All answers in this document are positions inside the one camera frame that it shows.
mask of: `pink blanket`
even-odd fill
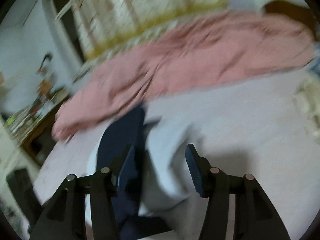
[[[145,99],[301,67],[313,57],[311,32],[300,23],[221,12],[105,61],[60,108],[53,135],[67,139]]]

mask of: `wooden furniture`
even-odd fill
[[[54,107],[44,117],[42,117],[38,123],[34,124],[30,128],[28,133],[23,136],[23,138],[20,138],[19,144],[21,145],[21,147],[39,166],[41,166],[41,164],[36,158],[38,152],[34,150],[32,142],[34,139],[39,137],[45,130],[49,129],[51,132],[55,122],[55,115],[58,112],[60,106],[66,100],[68,100],[68,98],[68,93],[63,94],[58,100],[58,102],[54,105]]]

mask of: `black object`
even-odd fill
[[[236,195],[234,240],[290,240],[273,204],[251,174],[226,175],[200,157],[192,144],[186,160],[196,191],[209,198],[199,240],[223,240],[228,223],[229,194]]]
[[[21,240],[13,230],[0,209],[0,239],[1,240]]]
[[[46,59],[48,59],[49,61],[52,60],[52,55],[51,55],[49,52],[44,55],[44,57],[43,57],[43,59],[42,59],[42,62],[41,62],[41,64],[40,64],[40,68],[43,67],[43,63],[44,63],[44,61],[45,61]]]
[[[132,216],[122,226],[122,230],[127,234],[123,237],[119,233],[111,198],[117,197],[117,188],[126,188],[130,182],[123,171],[128,168],[127,165],[131,165],[130,160],[135,153],[133,149],[133,146],[127,145],[122,154],[111,161],[109,167],[103,167],[91,176],[77,178],[74,174],[68,175],[36,221],[30,240],[86,240],[85,194],[91,195],[92,230],[95,240],[127,240],[129,234],[138,236],[141,233],[146,234],[146,231],[156,234],[154,227],[158,228],[159,233],[167,231],[166,224],[161,224],[162,221],[157,220],[158,218],[150,222],[149,218]],[[199,157],[191,144],[186,148],[186,160],[196,191],[203,198],[209,197],[199,240],[225,239],[229,194],[236,195],[234,240],[290,240],[274,206],[251,174],[246,174],[243,178],[226,175],[218,168],[212,168],[206,158]],[[15,177],[27,175],[25,171],[15,172]],[[12,180],[10,187],[21,180]],[[24,194],[18,197],[18,204],[28,205],[30,195],[33,196]]]
[[[320,239],[320,211],[315,219],[303,234],[300,240],[319,240]]]
[[[7,176],[8,186],[16,199],[21,211],[29,220],[28,232],[31,234],[43,208],[34,191],[33,185],[26,169],[12,171]]]

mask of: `white wall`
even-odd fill
[[[0,98],[2,111],[14,113],[36,99],[37,86],[42,80],[36,71],[47,52],[53,55],[48,67],[54,71],[57,85],[66,85],[71,93],[84,85],[87,76],[72,84],[75,73],[49,30],[42,0],[17,0],[0,25],[0,71],[4,80],[16,83]]]

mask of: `window frame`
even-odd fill
[[[53,0],[43,0],[42,3],[52,37],[59,52],[67,62],[68,70],[75,81],[84,71],[83,65],[85,65],[85,62],[82,62],[79,57],[61,20],[61,17],[71,8],[71,1],[59,12],[57,12]]]

